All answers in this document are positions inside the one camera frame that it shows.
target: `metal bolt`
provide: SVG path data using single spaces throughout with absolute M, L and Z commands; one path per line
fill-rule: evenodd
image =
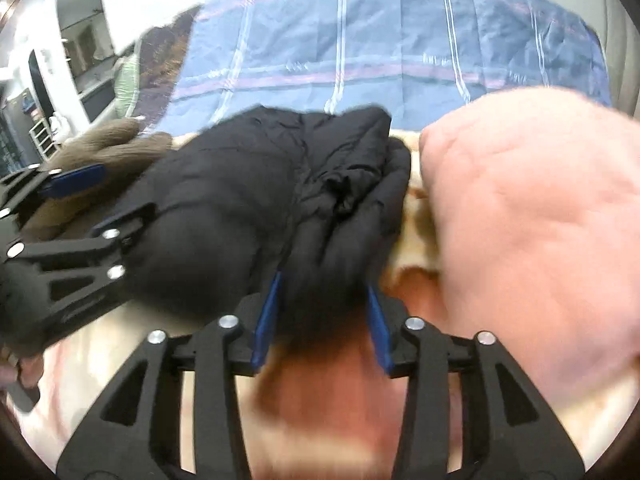
M 484 331 L 478 334 L 478 342 L 481 345 L 491 346 L 496 341 L 498 341 L 497 337 L 491 332 Z
M 124 265 L 116 265 L 111 267 L 111 269 L 107 270 L 107 276 L 110 280 L 117 280 L 124 276 L 125 268 Z
M 146 336 L 146 340 L 149 341 L 152 345 L 160 344 L 165 339 L 166 333 L 162 330 L 154 330 L 153 332 L 150 332 L 148 336 Z
M 240 320 L 233 314 L 227 314 L 226 316 L 222 316 L 218 320 L 218 324 L 222 328 L 234 328 L 238 325 L 239 322 Z
M 120 235 L 120 231 L 118 229 L 107 229 L 102 233 L 102 238 L 106 238 L 107 240 L 111 240 L 112 238 L 117 238 Z
M 404 322 L 404 326 L 409 330 L 422 330 L 425 322 L 420 317 L 410 317 Z
M 24 250 L 24 244 L 22 242 L 18 242 L 15 245 L 9 247 L 9 250 L 6 252 L 6 255 L 9 258 L 15 258 L 18 254 L 20 254 Z

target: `green fabric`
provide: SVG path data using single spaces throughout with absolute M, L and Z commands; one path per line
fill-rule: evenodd
M 133 111 L 138 98 L 138 56 L 133 54 L 122 63 L 114 80 L 116 113 L 119 118 Z

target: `black puffer jacket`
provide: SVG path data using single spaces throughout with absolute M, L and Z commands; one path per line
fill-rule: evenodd
M 380 108 L 257 107 L 152 166 L 116 211 L 155 202 L 126 261 L 134 298 L 206 322 L 280 268 L 281 338 L 307 340 L 363 304 L 398 236 L 410 154 Z

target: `black jacket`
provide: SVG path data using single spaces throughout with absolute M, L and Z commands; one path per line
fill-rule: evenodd
M 410 154 L 376 107 L 257 107 L 154 164 L 116 211 L 155 202 L 127 257 L 133 298 L 207 322 L 282 270 L 278 333 L 326 333 L 364 302 L 396 240 Z

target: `brown fabric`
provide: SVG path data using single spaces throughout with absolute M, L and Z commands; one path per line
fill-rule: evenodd
M 90 213 L 89 209 L 100 207 L 105 202 L 113 202 L 146 168 L 171 149 L 171 135 L 159 132 L 149 137 L 136 137 L 139 130 L 140 124 L 136 119 L 110 121 L 73 140 L 43 164 L 43 171 L 70 171 L 103 164 L 107 177 L 103 183 L 89 190 L 47 200 L 25 224 L 23 239 L 51 240 L 57 237 L 79 215 Z

